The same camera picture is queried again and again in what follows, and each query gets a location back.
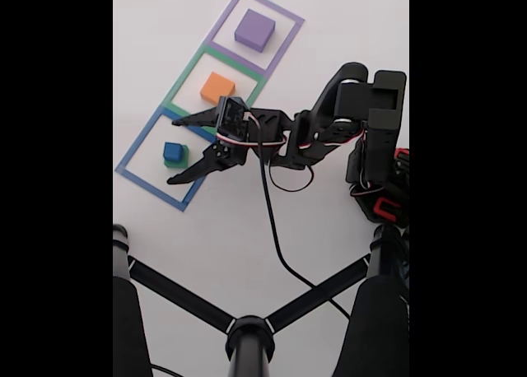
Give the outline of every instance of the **orange cube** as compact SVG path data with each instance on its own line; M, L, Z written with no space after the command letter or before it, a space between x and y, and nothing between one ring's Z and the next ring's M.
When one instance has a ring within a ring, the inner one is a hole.
M234 95L235 88L233 81L213 72L199 94L205 101L217 105L222 95Z

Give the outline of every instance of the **green cube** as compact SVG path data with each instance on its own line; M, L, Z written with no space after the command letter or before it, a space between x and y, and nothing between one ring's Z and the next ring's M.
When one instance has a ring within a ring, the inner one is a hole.
M180 161L168 161L164 159L165 166L171 169L186 169L189 167L189 147L183 145L183 157Z

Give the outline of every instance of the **blue square outline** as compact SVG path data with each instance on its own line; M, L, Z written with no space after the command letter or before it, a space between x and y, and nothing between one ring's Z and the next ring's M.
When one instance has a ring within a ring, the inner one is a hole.
M203 181L206 177L202 177L200 179L196 179L192 186L190 187L187 194L185 194L182 201L177 200L170 195L166 194L165 192L161 191L160 189L156 188L154 185L149 184L144 179L141 179L137 177L135 174L131 173L130 171L126 170L126 166L128 163L132 160L135 153L138 151L139 147L141 146L142 142L147 138L148 133L152 130L154 125L157 123L159 118L161 116L166 116L167 118L171 120L176 120L182 118L182 116L176 114L175 112L172 112L171 110L159 106L157 107L154 114L148 119L147 124L145 127L141 130L138 137L133 142L132 146L128 149L128 151L124 154L123 159L119 162L117 167L115 168L115 172L118 174L121 174L124 178L129 179L133 183L135 183L137 186L145 189L149 193L153 194L154 196L160 198L164 202L169 203L172 207L177 208L181 212L184 212L185 208L190 204L190 201L198 191L199 187L202 185ZM191 126L187 128L192 133L195 133L199 135L202 138L205 138L210 143L213 143L216 141L216 137L213 136L211 133L207 132L206 130L203 130L202 128L198 128L195 126Z

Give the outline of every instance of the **black pole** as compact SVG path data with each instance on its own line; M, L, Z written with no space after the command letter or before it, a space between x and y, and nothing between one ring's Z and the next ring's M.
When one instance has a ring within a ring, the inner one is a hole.
M259 317L239 318L227 336L226 352L231 361L229 377L269 377L273 333Z
M284 305L281 309L276 310L266 319L273 326L274 332L278 333L282 329L289 326L291 323L302 318L312 310L316 309L329 299L345 291L350 286L355 285L366 276L368 269L366 261L370 259L370 255L365 255L336 273L326 281L321 282L315 288L307 291L303 295L297 297L293 301Z
M183 310L188 311L220 332L227 333L229 325L234 320L233 316L218 309L212 303L195 295L181 285L176 284L146 264L132 257L128 257L128 260L133 263L133 265L130 264L132 266L130 269L130 277L133 280L154 291L159 296L163 296L171 303L178 305Z
M408 377L409 290L399 266L409 255L399 231L387 224L377 227L370 249L333 377Z
M113 377L152 377L138 292L128 273L128 238L114 225Z

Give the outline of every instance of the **cube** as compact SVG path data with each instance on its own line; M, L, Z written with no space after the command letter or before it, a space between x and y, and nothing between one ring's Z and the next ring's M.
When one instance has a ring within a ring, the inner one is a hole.
M184 169L189 166L189 147L174 142L165 142L163 158L166 167Z
M275 25L273 19L249 9L236 28L234 39L262 53L274 32Z
M199 94L205 101L212 105L217 105L221 96L234 95L235 89L236 85L233 81L213 72L208 77Z

